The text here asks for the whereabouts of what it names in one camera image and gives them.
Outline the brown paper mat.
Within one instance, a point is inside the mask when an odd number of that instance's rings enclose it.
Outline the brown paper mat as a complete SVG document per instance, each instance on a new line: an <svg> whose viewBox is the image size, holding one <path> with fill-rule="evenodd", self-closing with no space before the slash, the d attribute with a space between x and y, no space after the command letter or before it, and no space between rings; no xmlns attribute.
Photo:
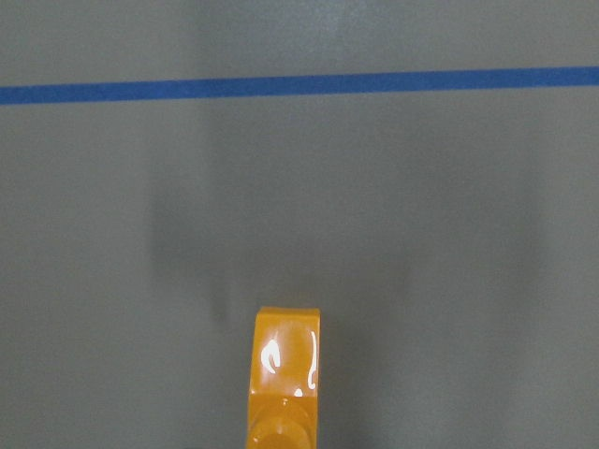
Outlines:
<svg viewBox="0 0 599 449"><path fill-rule="evenodd" d="M598 444L598 90L1 109L1 444L241 448L256 312L322 448Z"/></svg>

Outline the orange trapezoid block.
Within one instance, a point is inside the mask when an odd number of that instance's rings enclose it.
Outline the orange trapezoid block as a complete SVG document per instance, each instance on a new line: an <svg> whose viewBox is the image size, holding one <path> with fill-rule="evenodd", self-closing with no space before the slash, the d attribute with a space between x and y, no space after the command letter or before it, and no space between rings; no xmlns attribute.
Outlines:
<svg viewBox="0 0 599 449"><path fill-rule="evenodd" d="M256 315L247 448L315 448L321 313L264 307Z"/></svg>

